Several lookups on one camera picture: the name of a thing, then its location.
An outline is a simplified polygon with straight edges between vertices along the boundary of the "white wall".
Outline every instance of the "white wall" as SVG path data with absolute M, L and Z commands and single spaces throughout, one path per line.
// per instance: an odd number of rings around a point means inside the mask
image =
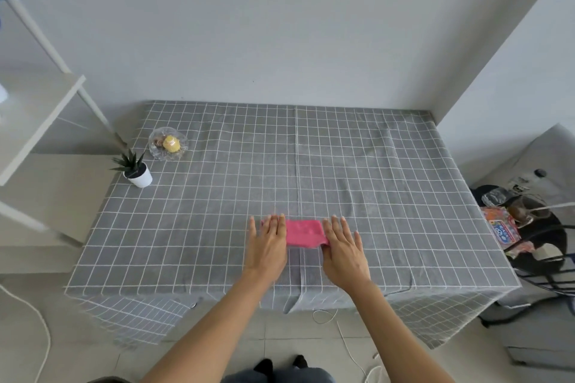
M 575 118 L 575 0 L 538 0 L 439 132 L 469 183 Z
M 508 0 L 23 1 L 129 136 L 153 98 L 428 109 Z M 0 63 L 45 65 L 0 16 Z M 97 127 L 78 100 L 64 116 Z M 40 150 L 108 147 L 57 121 Z

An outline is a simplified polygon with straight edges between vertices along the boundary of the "tablecloth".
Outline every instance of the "tablecloth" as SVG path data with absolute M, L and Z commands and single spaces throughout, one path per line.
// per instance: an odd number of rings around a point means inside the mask
M 154 101 L 135 151 L 164 126 L 189 151 L 148 151 L 147 188 L 114 178 L 66 288 L 124 342 L 157 343 L 199 299 L 223 297 L 249 215 L 344 215 L 373 281 L 432 347 L 518 286 L 428 112 Z M 353 307 L 320 253 L 290 248 L 261 307 Z

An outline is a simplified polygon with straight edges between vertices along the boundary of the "yellow cupcake-shaped candle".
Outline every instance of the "yellow cupcake-shaped candle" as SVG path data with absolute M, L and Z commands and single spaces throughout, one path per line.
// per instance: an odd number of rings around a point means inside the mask
M 168 135 L 162 143 L 164 148 L 170 153 L 175 153 L 180 149 L 179 141 L 175 136 Z

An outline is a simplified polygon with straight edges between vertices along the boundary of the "pink cloth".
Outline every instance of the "pink cloth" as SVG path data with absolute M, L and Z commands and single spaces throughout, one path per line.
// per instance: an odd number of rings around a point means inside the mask
M 323 226 L 318 220 L 286 220 L 286 229 L 288 245 L 307 249 L 314 249 L 322 244 L 329 245 Z

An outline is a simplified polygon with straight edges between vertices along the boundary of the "blue pants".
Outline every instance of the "blue pants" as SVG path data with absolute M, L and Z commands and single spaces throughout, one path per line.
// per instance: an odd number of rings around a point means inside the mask
M 274 371 L 276 383 L 335 383 L 327 371 L 321 368 L 303 368 L 291 366 Z M 267 383 L 267 377 L 253 369 L 246 369 L 224 377 L 221 383 Z

